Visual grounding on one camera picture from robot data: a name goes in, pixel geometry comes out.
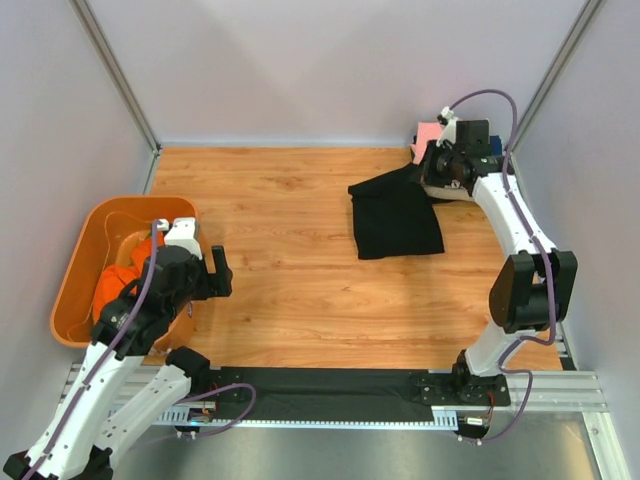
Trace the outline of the black t-shirt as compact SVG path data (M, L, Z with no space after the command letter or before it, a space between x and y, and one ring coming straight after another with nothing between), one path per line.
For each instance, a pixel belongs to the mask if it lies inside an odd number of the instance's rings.
M445 252L431 198L409 163L347 188L360 260Z

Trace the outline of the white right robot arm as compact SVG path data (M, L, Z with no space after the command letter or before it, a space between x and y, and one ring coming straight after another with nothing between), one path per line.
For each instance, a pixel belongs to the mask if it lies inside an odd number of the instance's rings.
M439 135L428 141L421 181L438 200L465 200L487 217L505 263L489 293L490 320L463 354L466 366L450 379L452 395L470 404L484 395L485 377L504 372L525 342L556 336L566 317L577 273L577 258L544 234L521 195L506 155L493 151L487 120L464 121L440 114Z

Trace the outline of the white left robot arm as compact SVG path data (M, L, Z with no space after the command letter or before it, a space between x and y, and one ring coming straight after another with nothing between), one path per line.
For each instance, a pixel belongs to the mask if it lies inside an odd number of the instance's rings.
M81 370L51 423L29 449L12 454L3 471L12 479L109 479L126 452L170 405L210 392L210 362L178 347L154 378L116 415L120 389L156 341L193 301L228 297L232 270L220 245L214 271L179 245L154 247L142 277L106 303L94 326Z

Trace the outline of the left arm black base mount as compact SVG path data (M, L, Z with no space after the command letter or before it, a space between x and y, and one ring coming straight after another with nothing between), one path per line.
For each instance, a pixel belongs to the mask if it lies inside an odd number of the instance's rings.
M207 398L222 385L217 382L210 360L188 347L172 350L165 360L165 365L179 370L180 377L187 382L186 393L180 402L195 402Z

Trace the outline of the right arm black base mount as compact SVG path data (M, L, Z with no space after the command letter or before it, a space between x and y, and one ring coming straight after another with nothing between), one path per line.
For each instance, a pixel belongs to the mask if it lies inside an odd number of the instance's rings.
M510 406L504 375L475 376L469 373L413 372L408 377L413 400L429 406Z

